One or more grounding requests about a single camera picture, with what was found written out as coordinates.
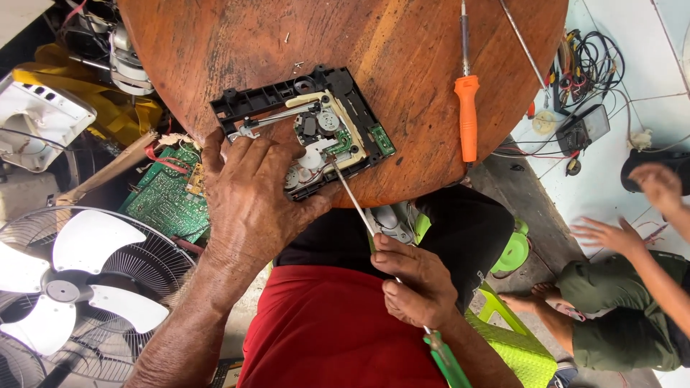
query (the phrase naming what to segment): round wooden table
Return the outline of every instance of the round wooden table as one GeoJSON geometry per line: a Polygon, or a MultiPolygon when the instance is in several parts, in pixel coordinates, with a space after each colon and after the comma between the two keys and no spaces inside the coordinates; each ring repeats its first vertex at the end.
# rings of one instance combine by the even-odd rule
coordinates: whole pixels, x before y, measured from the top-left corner
{"type": "MultiPolygon", "coordinates": [[[[543,75],[567,0],[509,0],[543,75]]],[[[258,88],[347,66],[397,152],[349,181],[363,207],[430,193],[466,173],[460,152],[460,0],[120,0],[130,38],[161,98],[197,140],[222,90],[258,88]],[[304,62],[302,68],[295,63],[304,62]]],[[[467,0],[478,157],[510,133],[539,90],[498,0],[467,0]]],[[[294,137],[289,125],[282,135],[294,137]]],[[[352,207],[342,193],[336,206],[352,207]]]]}

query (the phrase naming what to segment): white fan blade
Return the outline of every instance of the white fan blade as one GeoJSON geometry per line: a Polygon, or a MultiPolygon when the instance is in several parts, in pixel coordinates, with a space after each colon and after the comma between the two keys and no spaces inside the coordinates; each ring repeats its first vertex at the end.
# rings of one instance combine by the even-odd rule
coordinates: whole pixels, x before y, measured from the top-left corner
{"type": "Polygon", "coordinates": [[[84,210],[74,216],[55,239],[52,265],[58,271],[81,269],[100,273],[117,249],[146,240],[135,227],[109,214],[84,210]]]}
{"type": "Polygon", "coordinates": [[[0,242],[0,290],[34,293],[41,290],[41,277],[50,263],[17,251],[0,242]]]}
{"type": "Polygon", "coordinates": [[[168,316],[168,309],[138,293],[109,286],[91,286],[89,304],[128,320],[137,333],[153,330],[168,316]]]}
{"type": "Polygon", "coordinates": [[[0,331],[31,349],[49,356],[60,350],[75,328],[77,309],[42,295],[29,315],[15,323],[0,324],[0,331]]]}

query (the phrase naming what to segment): green screwdriver handle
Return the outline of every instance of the green screwdriver handle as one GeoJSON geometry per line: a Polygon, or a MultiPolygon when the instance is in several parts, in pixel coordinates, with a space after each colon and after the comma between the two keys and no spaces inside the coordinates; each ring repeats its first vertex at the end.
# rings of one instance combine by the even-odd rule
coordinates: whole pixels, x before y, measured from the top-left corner
{"type": "Polygon", "coordinates": [[[439,331],[424,335],[424,341],[431,348],[431,355],[451,388],[472,388],[470,380],[467,380],[451,348],[441,340],[439,331]]]}

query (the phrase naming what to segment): orange soldering iron handle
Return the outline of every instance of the orange soldering iron handle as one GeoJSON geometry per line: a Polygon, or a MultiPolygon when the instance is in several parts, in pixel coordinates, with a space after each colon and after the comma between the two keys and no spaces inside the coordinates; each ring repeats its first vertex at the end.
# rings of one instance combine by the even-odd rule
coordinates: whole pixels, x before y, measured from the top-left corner
{"type": "Polygon", "coordinates": [[[477,109],[474,98],[479,89],[479,77],[468,75],[455,81],[455,94],[460,98],[460,144],[462,160],[477,160],[477,109]]]}

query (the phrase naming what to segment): electric fan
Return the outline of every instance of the electric fan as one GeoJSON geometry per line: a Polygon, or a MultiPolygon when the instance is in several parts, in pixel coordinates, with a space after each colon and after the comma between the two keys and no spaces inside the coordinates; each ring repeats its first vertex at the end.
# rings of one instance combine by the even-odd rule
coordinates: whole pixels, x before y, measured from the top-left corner
{"type": "Polygon", "coordinates": [[[45,377],[46,368],[38,354],[0,333],[0,387],[35,388],[45,377]]]}
{"type": "Polygon", "coordinates": [[[0,332],[70,373],[124,381],[193,267],[129,217],[31,212],[0,229],[0,332]]]}

